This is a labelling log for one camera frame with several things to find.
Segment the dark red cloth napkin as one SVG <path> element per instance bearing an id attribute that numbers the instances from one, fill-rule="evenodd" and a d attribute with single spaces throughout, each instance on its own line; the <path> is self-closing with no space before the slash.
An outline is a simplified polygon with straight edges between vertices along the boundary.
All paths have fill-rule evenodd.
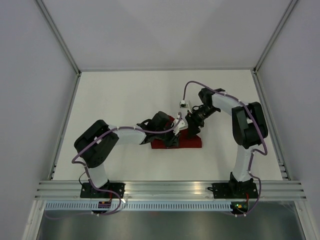
<path id="1" fill-rule="evenodd" d="M 178 139 L 178 147 L 169 147 L 166 148 L 165 145 L 161 140 L 155 139 L 151 142 L 152 149 L 197 149 L 202 147 L 202 139 L 196 135 L 193 138 L 187 138 L 188 130 L 181 130 L 179 132 L 179 139 Z"/>

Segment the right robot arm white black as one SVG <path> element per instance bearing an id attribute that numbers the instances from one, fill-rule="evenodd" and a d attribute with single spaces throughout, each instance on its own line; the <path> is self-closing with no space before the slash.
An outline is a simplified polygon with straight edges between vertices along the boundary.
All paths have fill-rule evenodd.
<path id="1" fill-rule="evenodd" d="M 265 145 L 268 128 L 262 106 L 259 102 L 243 103 L 228 95 L 222 88 L 202 88 L 198 93 L 201 105 L 187 111 L 185 120 L 188 135 L 193 137 L 205 126 L 205 120 L 215 112 L 231 116 L 232 135 L 237 143 L 235 166 L 229 181 L 213 183 L 208 190 L 215 199 L 256 199 L 259 197 L 255 177 L 251 172 L 254 154 L 258 146 Z"/>

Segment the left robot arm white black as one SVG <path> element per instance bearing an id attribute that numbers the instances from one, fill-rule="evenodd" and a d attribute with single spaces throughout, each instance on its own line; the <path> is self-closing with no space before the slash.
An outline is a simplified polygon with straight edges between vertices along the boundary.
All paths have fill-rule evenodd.
<path id="1" fill-rule="evenodd" d="M 154 140 L 163 141 L 166 147 L 177 147 L 184 127 L 186 124 L 181 113 L 178 113 L 177 118 L 171 119 L 162 111 L 133 126 L 108 125 L 100 119 L 75 140 L 73 146 L 77 155 L 71 162 L 83 165 L 92 185 L 92 193 L 98 198 L 104 198 L 109 193 L 109 178 L 104 162 L 114 147 L 145 145 Z"/>

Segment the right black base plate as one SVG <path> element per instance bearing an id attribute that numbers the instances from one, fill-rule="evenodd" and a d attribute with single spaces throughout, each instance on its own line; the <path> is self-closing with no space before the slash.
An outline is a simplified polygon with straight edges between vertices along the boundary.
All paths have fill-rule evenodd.
<path id="1" fill-rule="evenodd" d="M 257 199 L 259 195 L 255 183 L 234 186 L 229 183 L 213 183 L 206 189 L 212 192 L 214 199 Z"/>

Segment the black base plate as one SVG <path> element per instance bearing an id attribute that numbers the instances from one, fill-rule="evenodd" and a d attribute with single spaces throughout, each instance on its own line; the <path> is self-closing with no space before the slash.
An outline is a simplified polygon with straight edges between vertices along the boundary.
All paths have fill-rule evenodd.
<path id="1" fill-rule="evenodd" d="M 117 199 L 117 195 L 122 199 L 125 193 L 123 182 L 108 182 L 99 190 L 96 190 L 90 183 L 83 183 L 80 191 L 82 199 Z"/>
<path id="2" fill-rule="evenodd" d="M 206 189 L 212 192 L 214 199 L 257 199 L 259 195 L 255 183 L 234 186 L 229 183 L 213 183 Z"/>

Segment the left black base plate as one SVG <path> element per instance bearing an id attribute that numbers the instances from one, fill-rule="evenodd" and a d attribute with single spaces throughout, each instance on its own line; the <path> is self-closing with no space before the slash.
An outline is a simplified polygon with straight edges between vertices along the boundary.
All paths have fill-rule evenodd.
<path id="1" fill-rule="evenodd" d="M 96 190 L 90 183 L 83 183 L 80 191 L 82 199 L 117 199 L 117 195 L 122 199 L 125 193 L 123 182 L 108 182 L 99 190 Z"/>

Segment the aluminium mounting rail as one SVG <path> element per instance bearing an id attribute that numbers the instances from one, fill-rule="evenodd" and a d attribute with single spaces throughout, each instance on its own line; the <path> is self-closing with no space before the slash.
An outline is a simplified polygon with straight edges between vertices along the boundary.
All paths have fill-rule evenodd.
<path id="1" fill-rule="evenodd" d="M 123 197 L 133 201 L 209 201 L 212 181 L 124 181 Z M 79 200 L 81 185 L 76 180 L 41 181 L 36 200 Z M 303 185 L 296 180 L 263 180 L 261 201 L 305 201 Z"/>

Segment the right aluminium frame post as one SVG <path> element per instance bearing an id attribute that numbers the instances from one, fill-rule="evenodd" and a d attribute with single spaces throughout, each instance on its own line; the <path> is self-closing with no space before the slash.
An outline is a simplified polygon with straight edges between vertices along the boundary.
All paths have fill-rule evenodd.
<path id="1" fill-rule="evenodd" d="M 264 61 L 266 60 L 269 52 L 271 51 L 273 45 L 275 44 L 276 40 L 278 39 L 278 37 L 280 36 L 283 28 L 285 27 L 287 21 L 289 20 L 289 18 L 291 17 L 293 11 L 295 10 L 297 4 L 299 3 L 299 0 L 290 0 L 284 13 L 282 14 L 279 22 L 277 23 L 274 31 L 272 32 L 271 37 L 269 38 L 266 46 L 264 47 L 257 63 L 255 64 L 255 66 L 252 68 L 252 73 L 256 74 L 258 72 L 258 70 L 262 67 Z"/>

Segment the aluminium frame post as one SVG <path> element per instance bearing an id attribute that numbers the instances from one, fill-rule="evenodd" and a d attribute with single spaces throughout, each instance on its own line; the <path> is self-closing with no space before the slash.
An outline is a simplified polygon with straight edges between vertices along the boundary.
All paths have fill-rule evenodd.
<path id="1" fill-rule="evenodd" d="M 269 52 L 271 51 L 273 45 L 275 44 L 276 40 L 278 39 L 278 37 L 280 36 L 283 28 L 285 27 L 287 21 L 289 20 L 289 18 L 291 17 L 293 11 L 295 10 L 297 4 L 299 3 L 299 0 L 290 0 L 284 13 L 282 14 L 279 22 L 277 23 L 274 31 L 272 32 L 271 37 L 269 38 L 266 46 L 264 47 L 257 63 L 255 64 L 255 66 L 252 68 L 252 73 L 256 74 L 258 72 L 258 70 L 262 67 L 264 61 L 266 60 Z"/>
<path id="2" fill-rule="evenodd" d="M 50 31 L 52 32 L 54 38 L 56 39 L 60 49 L 62 50 L 66 60 L 69 65 L 72 67 L 73 71 L 77 76 L 81 74 L 81 70 L 79 69 L 75 59 L 73 58 L 61 32 L 59 31 L 50 11 L 48 10 L 45 2 L 43 0 L 34 0 L 34 3 L 38 7 L 40 13 L 44 17 L 45 22 L 47 23 Z"/>

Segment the left aluminium frame post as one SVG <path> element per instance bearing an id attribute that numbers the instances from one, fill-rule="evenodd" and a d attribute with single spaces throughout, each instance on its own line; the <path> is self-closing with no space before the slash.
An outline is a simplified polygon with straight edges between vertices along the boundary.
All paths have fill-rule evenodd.
<path id="1" fill-rule="evenodd" d="M 62 50 L 66 60 L 69 65 L 72 67 L 73 71 L 77 76 L 81 74 L 81 70 L 79 69 L 75 59 L 73 58 L 61 32 L 59 31 L 50 11 L 48 10 L 45 2 L 43 0 L 34 0 L 34 3 L 38 7 L 40 13 L 44 17 L 45 22 L 47 23 L 50 31 L 52 32 L 54 38 L 56 39 L 60 49 Z"/>

